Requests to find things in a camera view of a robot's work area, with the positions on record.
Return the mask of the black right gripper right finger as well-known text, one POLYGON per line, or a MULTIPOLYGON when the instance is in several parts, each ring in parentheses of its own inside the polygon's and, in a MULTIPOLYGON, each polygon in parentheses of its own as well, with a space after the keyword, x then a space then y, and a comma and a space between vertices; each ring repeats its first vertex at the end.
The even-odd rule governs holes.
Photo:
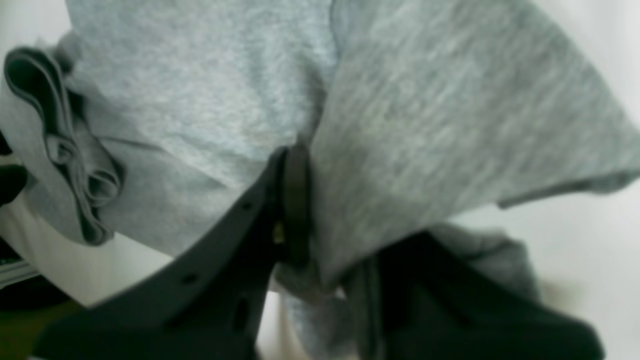
POLYGON ((587 323, 516 295, 427 232, 375 255, 386 360, 602 360, 587 323))

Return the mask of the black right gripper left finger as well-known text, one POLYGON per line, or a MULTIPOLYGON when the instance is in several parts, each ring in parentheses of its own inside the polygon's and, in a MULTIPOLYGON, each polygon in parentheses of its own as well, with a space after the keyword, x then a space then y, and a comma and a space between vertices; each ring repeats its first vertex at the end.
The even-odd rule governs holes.
POLYGON ((197 244, 144 282, 42 332, 38 360, 258 360, 276 264, 310 261, 309 154, 279 148, 197 244))

